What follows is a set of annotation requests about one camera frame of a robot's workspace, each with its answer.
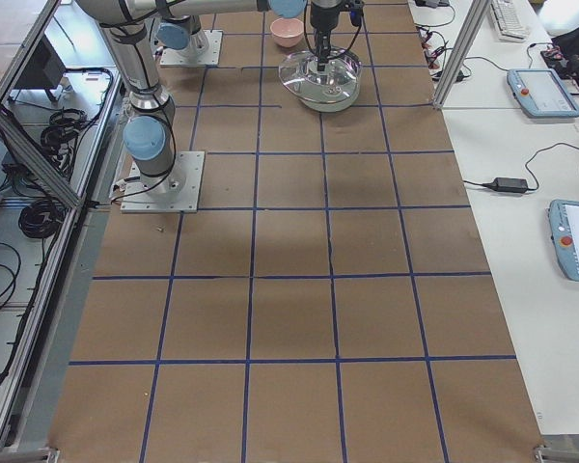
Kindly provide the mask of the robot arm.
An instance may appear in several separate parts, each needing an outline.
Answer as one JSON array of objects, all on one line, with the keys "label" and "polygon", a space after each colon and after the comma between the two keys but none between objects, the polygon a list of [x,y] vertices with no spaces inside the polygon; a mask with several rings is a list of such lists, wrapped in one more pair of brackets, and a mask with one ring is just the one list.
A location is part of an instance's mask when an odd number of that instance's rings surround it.
[{"label": "robot arm", "polygon": [[165,47],[189,60],[199,58],[209,49],[208,38],[198,15],[163,19],[156,37]]},{"label": "robot arm", "polygon": [[357,31],[362,29],[361,1],[80,1],[78,5],[108,34],[110,52],[137,114],[164,111],[172,102],[147,42],[145,21],[157,16],[163,23],[180,26],[202,14],[272,11],[283,19],[303,14],[313,27],[314,41],[307,44],[307,51],[282,63],[280,77],[289,77],[283,85],[319,112],[342,111],[359,94],[360,62],[350,47],[335,47],[331,37],[343,13],[349,14]]}]

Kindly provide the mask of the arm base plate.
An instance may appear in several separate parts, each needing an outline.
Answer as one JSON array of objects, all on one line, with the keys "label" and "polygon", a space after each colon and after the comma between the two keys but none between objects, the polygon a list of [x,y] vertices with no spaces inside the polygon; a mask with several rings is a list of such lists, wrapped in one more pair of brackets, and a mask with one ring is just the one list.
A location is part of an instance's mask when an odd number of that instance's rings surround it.
[{"label": "arm base plate", "polygon": [[219,62],[223,32],[200,30],[198,33],[159,34],[164,50],[160,58],[163,68],[216,67]]},{"label": "arm base plate", "polygon": [[151,191],[147,189],[156,184],[156,181],[141,176],[136,163],[132,162],[130,175],[139,179],[127,184],[125,198],[121,199],[121,212],[196,212],[205,156],[204,151],[180,151],[172,173]]}]

